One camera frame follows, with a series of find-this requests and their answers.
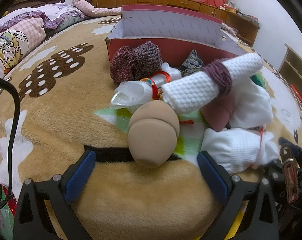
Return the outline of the white waffle towel roll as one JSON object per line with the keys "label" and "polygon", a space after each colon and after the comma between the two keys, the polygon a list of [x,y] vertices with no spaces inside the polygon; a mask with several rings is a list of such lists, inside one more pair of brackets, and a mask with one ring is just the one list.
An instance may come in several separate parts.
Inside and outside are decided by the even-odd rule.
{"label": "white waffle towel roll", "polygon": [[188,114],[215,98],[226,97],[243,79],[263,66],[256,53],[247,53],[226,61],[214,61],[195,74],[162,86],[163,101],[177,113]]}

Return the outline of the beige sock ball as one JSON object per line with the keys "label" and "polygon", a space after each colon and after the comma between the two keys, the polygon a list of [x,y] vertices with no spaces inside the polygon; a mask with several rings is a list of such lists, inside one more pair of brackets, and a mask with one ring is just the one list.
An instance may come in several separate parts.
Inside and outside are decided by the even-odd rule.
{"label": "beige sock ball", "polygon": [[139,107],[128,125],[128,147],[139,165],[156,168],[166,162],[177,145],[180,123],[174,110],[161,100]]}

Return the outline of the white folded cloth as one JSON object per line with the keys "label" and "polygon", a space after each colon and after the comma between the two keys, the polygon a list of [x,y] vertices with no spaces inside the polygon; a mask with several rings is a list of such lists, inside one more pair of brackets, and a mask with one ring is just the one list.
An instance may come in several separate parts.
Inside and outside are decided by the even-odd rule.
{"label": "white folded cloth", "polygon": [[272,104],[267,91],[249,77],[233,86],[233,111],[229,118],[232,128],[254,128],[272,122]]}

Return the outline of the pink rolled sock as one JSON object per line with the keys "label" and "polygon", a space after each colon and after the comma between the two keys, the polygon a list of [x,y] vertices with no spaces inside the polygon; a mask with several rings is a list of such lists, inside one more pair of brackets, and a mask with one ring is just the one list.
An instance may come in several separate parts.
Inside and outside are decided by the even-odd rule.
{"label": "pink rolled sock", "polygon": [[231,95],[215,98],[202,107],[202,114],[207,124],[216,132],[221,131],[229,122],[233,112],[234,99]]}

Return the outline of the green white fabric item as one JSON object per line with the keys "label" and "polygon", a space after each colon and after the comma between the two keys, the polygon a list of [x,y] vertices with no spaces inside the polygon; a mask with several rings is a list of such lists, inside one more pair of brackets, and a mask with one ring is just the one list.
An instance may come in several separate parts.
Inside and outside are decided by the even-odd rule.
{"label": "green white fabric item", "polygon": [[265,79],[263,78],[263,75],[258,72],[254,75],[252,75],[250,77],[250,79],[258,86],[262,87],[263,89],[266,89],[266,81]]}

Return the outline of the light wooden shelf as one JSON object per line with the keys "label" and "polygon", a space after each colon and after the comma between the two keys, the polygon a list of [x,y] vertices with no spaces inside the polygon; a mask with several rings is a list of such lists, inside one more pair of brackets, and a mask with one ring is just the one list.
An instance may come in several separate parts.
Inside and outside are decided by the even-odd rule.
{"label": "light wooden shelf", "polygon": [[302,99],[302,57],[288,44],[285,44],[285,47],[287,50],[279,73],[289,85],[293,86],[293,90]]}

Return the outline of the clear white rolled cloth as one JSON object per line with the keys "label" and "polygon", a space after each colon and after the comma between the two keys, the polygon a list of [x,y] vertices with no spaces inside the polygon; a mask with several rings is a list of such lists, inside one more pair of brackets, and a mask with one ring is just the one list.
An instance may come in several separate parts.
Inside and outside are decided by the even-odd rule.
{"label": "clear white rolled cloth", "polygon": [[182,78],[181,72],[163,63],[161,70],[140,81],[125,81],[115,89],[111,99],[112,109],[126,109],[133,114],[139,107],[152,100],[161,100],[162,86]]}

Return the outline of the long wooden cabinet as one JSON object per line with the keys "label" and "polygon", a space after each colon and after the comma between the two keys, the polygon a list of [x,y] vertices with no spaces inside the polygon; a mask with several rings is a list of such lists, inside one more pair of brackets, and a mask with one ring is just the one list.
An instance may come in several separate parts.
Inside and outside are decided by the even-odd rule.
{"label": "long wooden cabinet", "polygon": [[250,47],[253,46],[260,29],[258,24],[239,14],[194,0],[92,0],[91,4],[96,8],[115,8],[130,4],[155,4],[197,11],[218,18],[229,27],[237,30],[236,36]]}

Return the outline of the dark patterned fabric pouch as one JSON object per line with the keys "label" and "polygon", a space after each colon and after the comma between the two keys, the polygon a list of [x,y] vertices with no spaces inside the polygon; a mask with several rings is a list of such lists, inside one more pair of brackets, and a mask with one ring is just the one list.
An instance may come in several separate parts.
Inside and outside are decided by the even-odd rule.
{"label": "dark patterned fabric pouch", "polygon": [[197,51],[192,50],[181,64],[179,71],[181,72],[182,77],[186,77],[199,72],[204,66],[205,64],[199,57]]}

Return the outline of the pink checked cartoon pillow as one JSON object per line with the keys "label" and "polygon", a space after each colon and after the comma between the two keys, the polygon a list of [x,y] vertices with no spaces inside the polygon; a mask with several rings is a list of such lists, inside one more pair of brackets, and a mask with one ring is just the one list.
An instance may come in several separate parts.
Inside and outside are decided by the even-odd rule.
{"label": "pink checked cartoon pillow", "polygon": [[34,50],[45,38],[44,20],[40,16],[26,17],[0,32],[0,78]]}

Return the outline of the maroon knitted bundle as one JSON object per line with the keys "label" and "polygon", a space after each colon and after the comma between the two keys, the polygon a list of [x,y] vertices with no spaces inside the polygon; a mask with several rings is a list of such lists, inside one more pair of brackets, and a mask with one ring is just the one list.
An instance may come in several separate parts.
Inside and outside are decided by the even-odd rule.
{"label": "maroon knitted bundle", "polygon": [[138,81],[160,71],[162,64],[160,48],[151,41],[135,48],[123,46],[111,60],[110,76],[116,85]]}

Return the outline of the red cardboard box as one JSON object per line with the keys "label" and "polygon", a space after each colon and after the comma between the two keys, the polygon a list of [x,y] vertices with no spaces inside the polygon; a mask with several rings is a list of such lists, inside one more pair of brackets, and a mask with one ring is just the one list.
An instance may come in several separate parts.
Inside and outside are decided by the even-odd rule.
{"label": "red cardboard box", "polygon": [[151,41],[163,61],[180,66],[192,50],[209,63],[246,53],[228,33],[222,20],[200,12],[165,5],[124,5],[122,18],[105,39],[109,59],[123,46],[135,48]]}

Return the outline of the purple ruffled pillow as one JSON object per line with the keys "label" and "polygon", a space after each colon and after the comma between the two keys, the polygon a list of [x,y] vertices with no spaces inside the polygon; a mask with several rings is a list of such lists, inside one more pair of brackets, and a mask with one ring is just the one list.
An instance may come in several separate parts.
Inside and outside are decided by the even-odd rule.
{"label": "purple ruffled pillow", "polygon": [[0,33],[27,17],[41,17],[45,29],[55,29],[64,21],[66,16],[86,18],[82,11],[65,3],[48,4],[37,8],[27,7],[3,16],[0,19]]}

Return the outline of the pink rolled quilt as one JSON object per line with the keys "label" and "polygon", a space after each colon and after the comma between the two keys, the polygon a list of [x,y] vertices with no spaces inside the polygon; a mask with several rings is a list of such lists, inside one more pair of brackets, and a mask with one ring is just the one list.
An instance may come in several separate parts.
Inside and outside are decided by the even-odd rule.
{"label": "pink rolled quilt", "polygon": [[105,16],[122,15],[122,8],[96,8],[86,0],[72,0],[72,5],[80,10],[84,15],[98,18]]}

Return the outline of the dark wooden headboard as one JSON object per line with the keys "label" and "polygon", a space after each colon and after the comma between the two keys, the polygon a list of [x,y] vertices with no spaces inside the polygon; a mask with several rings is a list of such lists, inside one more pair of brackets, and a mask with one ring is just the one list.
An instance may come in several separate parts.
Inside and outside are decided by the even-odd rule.
{"label": "dark wooden headboard", "polygon": [[16,0],[7,12],[13,12],[22,8],[37,8],[47,4],[65,3],[65,0]]}

